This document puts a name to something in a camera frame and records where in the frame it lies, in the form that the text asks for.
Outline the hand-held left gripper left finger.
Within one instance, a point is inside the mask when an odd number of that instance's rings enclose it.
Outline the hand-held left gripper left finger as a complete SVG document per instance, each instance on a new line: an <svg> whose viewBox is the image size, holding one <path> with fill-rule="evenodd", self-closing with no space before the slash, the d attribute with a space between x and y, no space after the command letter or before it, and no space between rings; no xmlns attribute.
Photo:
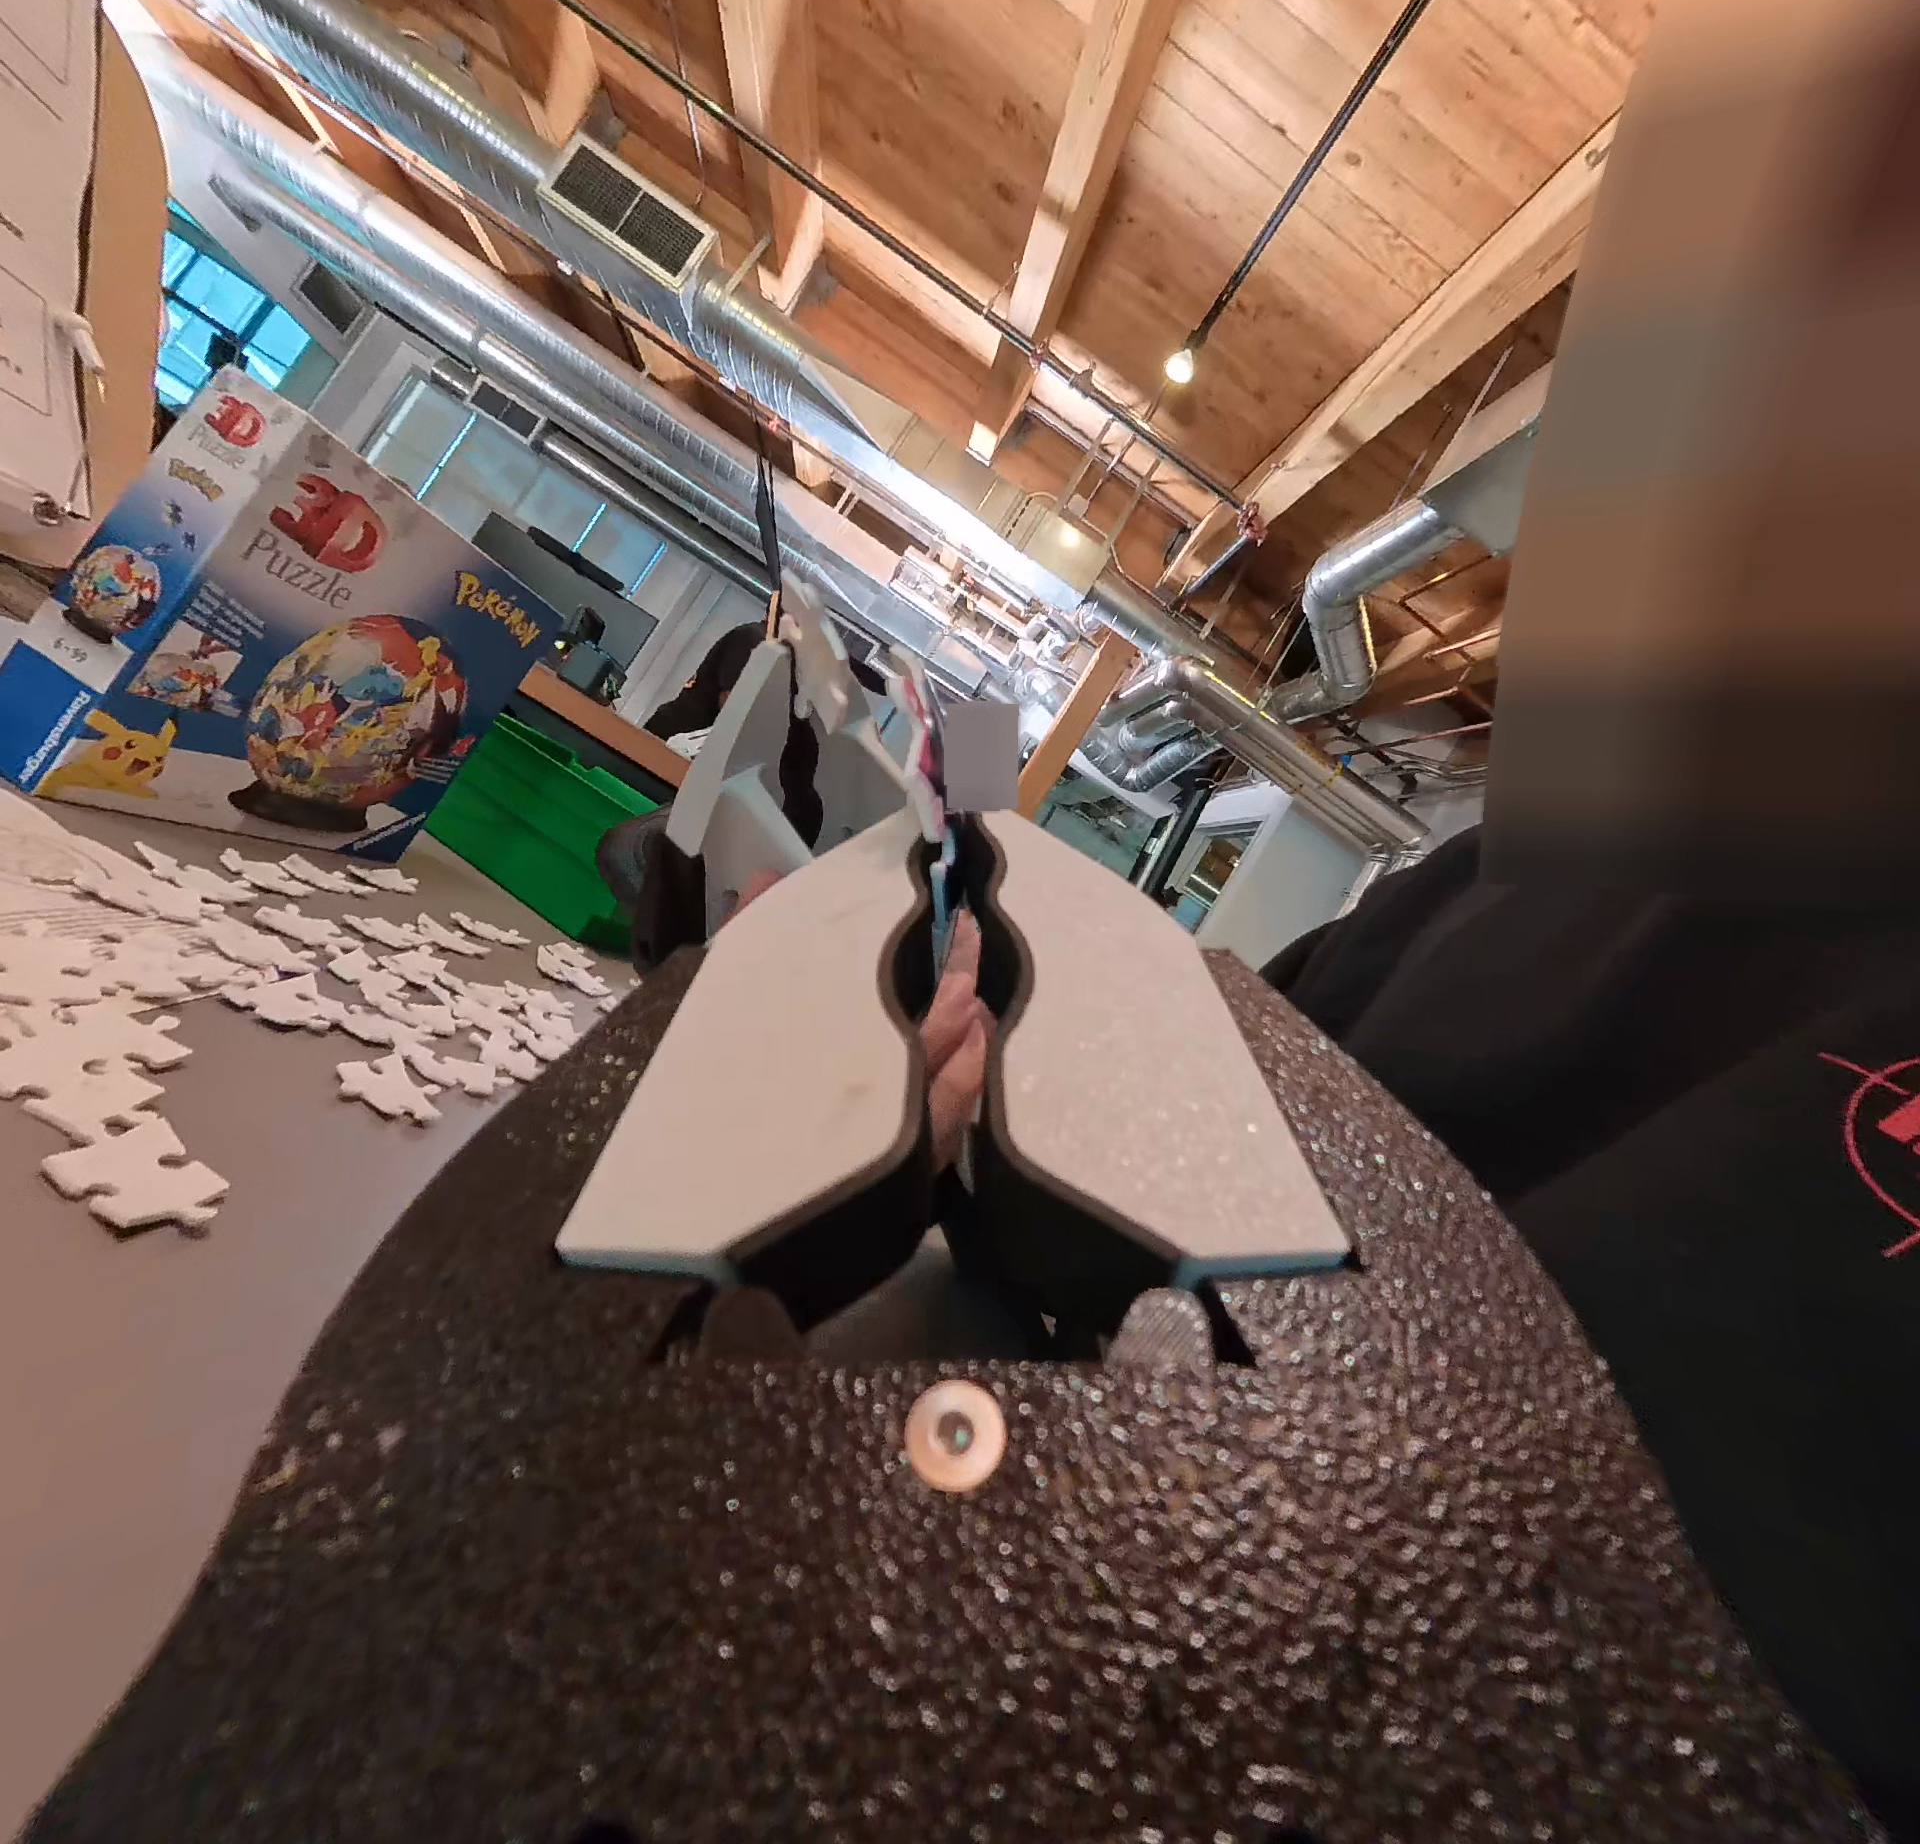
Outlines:
<svg viewBox="0 0 1920 1844"><path fill-rule="evenodd" d="M902 808L717 932L556 1237L564 1263L756 1288L807 1331L914 1255L927 864Z"/></svg>

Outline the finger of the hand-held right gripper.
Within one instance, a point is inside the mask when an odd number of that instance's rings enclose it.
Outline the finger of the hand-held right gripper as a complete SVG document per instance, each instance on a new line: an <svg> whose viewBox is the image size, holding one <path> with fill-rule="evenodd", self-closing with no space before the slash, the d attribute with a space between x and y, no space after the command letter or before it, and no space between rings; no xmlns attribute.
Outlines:
<svg viewBox="0 0 1920 1844"><path fill-rule="evenodd" d="M713 729L689 762L667 836L684 854L793 854L778 764L793 723L793 670L784 645L760 640Z"/></svg>

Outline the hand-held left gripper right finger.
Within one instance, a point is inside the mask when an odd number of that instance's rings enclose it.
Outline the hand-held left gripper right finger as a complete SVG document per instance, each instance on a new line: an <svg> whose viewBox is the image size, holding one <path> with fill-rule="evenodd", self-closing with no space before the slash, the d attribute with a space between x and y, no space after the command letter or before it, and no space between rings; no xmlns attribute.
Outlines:
<svg viewBox="0 0 1920 1844"><path fill-rule="evenodd" d="M968 823L997 1020L968 1258L1061 1342L1152 1290L1345 1271L1327 1201L1191 934L1015 812Z"/></svg>

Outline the curved jigsaw puzzle piece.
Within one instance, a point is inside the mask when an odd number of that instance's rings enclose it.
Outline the curved jigsaw puzzle piece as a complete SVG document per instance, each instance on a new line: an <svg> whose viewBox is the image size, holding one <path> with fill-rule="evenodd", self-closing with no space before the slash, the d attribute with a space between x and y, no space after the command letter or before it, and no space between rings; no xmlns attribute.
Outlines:
<svg viewBox="0 0 1920 1844"><path fill-rule="evenodd" d="M829 737L845 729L856 685L845 640L823 600L791 573L779 580L771 639L791 655L794 715Z"/></svg>
<svg viewBox="0 0 1920 1844"><path fill-rule="evenodd" d="M968 904L968 840L972 827L947 806L946 739L927 669L902 647L889 648L887 692L906 722L902 788L921 842L931 848L931 959L951 969L958 923Z"/></svg>

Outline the blue puzzle ball box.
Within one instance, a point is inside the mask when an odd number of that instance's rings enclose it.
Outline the blue puzzle ball box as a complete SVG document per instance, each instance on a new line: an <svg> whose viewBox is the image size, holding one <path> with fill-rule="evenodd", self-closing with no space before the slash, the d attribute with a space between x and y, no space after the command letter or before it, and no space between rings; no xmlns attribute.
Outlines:
<svg viewBox="0 0 1920 1844"><path fill-rule="evenodd" d="M22 792L392 864L564 612L221 369L3 661Z"/></svg>

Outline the pile of white puzzle pieces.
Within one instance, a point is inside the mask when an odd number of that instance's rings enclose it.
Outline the pile of white puzzle pieces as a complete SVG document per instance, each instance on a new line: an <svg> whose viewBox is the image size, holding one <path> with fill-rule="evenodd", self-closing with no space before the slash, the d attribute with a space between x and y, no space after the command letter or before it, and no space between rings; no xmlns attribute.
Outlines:
<svg viewBox="0 0 1920 1844"><path fill-rule="evenodd" d="M340 1106L424 1132L445 1108L531 1083L617 1002L578 944L461 905L353 908L415 888L392 867L231 848L206 867L145 842L121 854L168 925L3 943L4 1106L58 1139L43 1184L121 1237L199 1234L228 1199L164 1111L192 1054L188 1004L337 1047Z"/></svg>

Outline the person's right hand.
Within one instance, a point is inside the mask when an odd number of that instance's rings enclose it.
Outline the person's right hand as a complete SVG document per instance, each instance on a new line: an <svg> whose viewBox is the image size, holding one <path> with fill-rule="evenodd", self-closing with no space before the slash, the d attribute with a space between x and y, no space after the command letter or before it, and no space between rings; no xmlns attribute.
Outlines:
<svg viewBox="0 0 1920 1844"><path fill-rule="evenodd" d="M919 1024L934 1176L955 1166L985 1087L995 1016L979 998L979 959L978 920L970 910L959 910L947 944L946 969Z"/></svg>

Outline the stacked green plastic bins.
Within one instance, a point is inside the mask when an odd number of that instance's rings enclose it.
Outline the stacked green plastic bins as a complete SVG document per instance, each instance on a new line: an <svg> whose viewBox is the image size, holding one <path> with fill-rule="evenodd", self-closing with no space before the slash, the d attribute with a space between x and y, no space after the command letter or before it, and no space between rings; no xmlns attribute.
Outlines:
<svg viewBox="0 0 1920 1844"><path fill-rule="evenodd" d="M499 718L467 751L422 833L566 938L633 951L633 914L601 875L601 840L659 809L549 734Z"/></svg>

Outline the wooden counter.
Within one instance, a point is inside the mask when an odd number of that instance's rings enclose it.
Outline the wooden counter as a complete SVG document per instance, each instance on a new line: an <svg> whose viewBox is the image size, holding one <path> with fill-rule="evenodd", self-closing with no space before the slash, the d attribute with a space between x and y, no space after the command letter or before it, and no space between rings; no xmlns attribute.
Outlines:
<svg viewBox="0 0 1920 1844"><path fill-rule="evenodd" d="M668 750L659 737L635 727L610 705L590 698L547 664L527 670L504 713L654 800L670 796L689 770L684 754Z"/></svg>

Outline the black monitor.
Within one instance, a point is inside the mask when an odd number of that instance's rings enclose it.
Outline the black monitor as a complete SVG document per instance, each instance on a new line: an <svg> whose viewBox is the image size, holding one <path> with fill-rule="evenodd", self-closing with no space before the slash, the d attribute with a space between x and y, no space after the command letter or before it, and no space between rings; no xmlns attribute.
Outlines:
<svg viewBox="0 0 1920 1844"><path fill-rule="evenodd" d="M612 655L633 657L658 627L658 619L636 606L610 572L542 532L489 515L469 542L547 601L566 630L580 611L593 611L603 622L601 642Z"/></svg>

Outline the white ceiling vent grille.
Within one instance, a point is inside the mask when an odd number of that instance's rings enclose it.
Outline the white ceiling vent grille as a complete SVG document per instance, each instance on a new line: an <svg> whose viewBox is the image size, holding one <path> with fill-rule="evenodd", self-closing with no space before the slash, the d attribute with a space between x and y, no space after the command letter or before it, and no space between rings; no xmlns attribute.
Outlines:
<svg viewBox="0 0 1920 1844"><path fill-rule="evenodd" d="M658 284L681 292L704 268L717 233L692 208L577 133L538 185L541 201Z"/></svg>

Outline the cardboard box with white label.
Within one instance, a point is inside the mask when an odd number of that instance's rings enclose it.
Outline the cardboard box with white label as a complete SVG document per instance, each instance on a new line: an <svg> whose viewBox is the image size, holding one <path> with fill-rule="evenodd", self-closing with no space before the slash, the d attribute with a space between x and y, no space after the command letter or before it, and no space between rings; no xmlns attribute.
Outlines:
<svg viewBox="0 0 1920 1844"><path fill-rule="evenodd" d="M3 0L3 530L71 560L145 462L170 173L102 0Z"/></svg>

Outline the long silver pipe duct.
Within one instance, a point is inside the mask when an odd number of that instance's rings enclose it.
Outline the long silver pipe duct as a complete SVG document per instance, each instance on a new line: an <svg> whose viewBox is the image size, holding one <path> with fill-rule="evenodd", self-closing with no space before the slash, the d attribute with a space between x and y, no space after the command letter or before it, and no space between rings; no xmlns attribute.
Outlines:
<svg viewBox="0 0 1920 1844"><path fill-rule="evenodd" d="M1211 750L1232 754L1357 848L1403 857L1432 840L1423 821L1191 657L1144 661L1079 740L1089 764L1129 794L1164 788Z"/></svg>

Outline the silver elbow duct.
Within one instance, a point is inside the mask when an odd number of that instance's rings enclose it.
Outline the silver elbow duct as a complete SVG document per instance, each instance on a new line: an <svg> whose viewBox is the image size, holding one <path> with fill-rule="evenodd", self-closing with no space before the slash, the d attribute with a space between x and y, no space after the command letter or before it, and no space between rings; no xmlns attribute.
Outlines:
<svg viewBox="0 0 1920 1844"><path fill-rule="evenodd" d="M1377 678L1366 600L1466 533L1424 498L1408 498L1321 555L1302 584L1302 619L1313 642L1311 678L1286 701L1288 723L1331 715L1362 698Z"/></svg>

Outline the large silver air duct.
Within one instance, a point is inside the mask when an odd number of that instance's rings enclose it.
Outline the large silver air duct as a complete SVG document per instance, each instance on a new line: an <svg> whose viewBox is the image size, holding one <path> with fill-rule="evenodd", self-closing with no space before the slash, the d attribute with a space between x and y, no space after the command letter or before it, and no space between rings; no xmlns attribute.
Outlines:
<svg viewBox="0 0 1920 1844"><path fill-rule="evenodd" d="M494 218L587 271L631 311L684 344L716 379L778 420L896 521L1059 619L1094 622L1093 583L1107 552L1072 535L1059 511L991 479L904 407L865 385L760 293L730 238L674 186L635 171L717 233L681 292L658 284L541 201L538 185L573 139L553 142L494 104L469 70L357 0L201 0L299 82L413 152Z"/></svg>

